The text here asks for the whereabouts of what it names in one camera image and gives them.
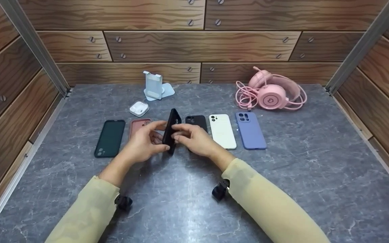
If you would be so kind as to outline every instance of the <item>white phone case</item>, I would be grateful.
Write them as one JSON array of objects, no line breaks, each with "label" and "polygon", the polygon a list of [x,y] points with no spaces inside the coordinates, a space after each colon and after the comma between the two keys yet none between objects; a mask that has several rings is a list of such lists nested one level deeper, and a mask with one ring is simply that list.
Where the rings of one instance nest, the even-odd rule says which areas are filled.
[{"label": "white phone case", "polygon": [[233,135],[229,116],[213,114],[210,115],[209,120],[213,140],[225,149],[236,149],[235,136]]}]

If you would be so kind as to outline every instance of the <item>purple phone case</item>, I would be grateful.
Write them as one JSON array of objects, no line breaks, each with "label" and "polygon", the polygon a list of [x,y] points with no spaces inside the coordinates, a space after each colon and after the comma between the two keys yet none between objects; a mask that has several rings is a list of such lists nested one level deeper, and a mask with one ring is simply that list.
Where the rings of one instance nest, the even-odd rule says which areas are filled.
[{"label": "purple phone case", "polygon": [[253,112],[238,112],[235,113],[235,117],[244,148],[247,150],[266,149],[267,143],[265,142],[256,114]]}]

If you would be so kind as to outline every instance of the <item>headphone ear cup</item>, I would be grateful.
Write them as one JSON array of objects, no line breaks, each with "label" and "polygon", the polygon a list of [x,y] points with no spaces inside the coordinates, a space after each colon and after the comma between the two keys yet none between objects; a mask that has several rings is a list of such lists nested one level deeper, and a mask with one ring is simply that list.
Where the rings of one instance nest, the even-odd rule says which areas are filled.
[{"label": "headphone ear cup", "polygon": [[258,92],[259,105],[267,110],[282,109],[288,101],[284,88],[276,84],[264,86]]},{"label": "headphone ear cup", "polygon": [[273,74],[266,71],[258,71],[249,81],[248,86],[253,89],[259,89],[265,85],[265,80],[268,81],[273,78]]}]

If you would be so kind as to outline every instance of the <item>beige sleeve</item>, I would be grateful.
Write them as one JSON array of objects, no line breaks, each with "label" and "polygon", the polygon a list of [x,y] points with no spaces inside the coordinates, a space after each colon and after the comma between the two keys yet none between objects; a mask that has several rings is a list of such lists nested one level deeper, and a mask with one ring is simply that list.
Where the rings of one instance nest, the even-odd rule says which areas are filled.
[{"label": "beige sleeve", "polygon": [[328,243],[315,221],[286,193],[246,162],[234,159],[222,177],[229,194],[275,243]]},{"label": "beige sleeve", "polygon": [[46,243],[97,243],[112,219],[119,188],[93,177],[53,229]]}]

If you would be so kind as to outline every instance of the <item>wrist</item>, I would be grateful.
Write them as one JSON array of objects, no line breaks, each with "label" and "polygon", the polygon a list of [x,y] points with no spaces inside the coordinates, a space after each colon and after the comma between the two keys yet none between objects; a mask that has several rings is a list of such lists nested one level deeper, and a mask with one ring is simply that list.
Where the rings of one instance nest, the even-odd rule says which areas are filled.
[{"label": "wrist", "polygon": [[227,169],[232,160],[236,159],[233,154],[222,147],[216,149],[216,151],[214,151],[208,158],[213,161],[213,163],[219,167],[222,172]]}]

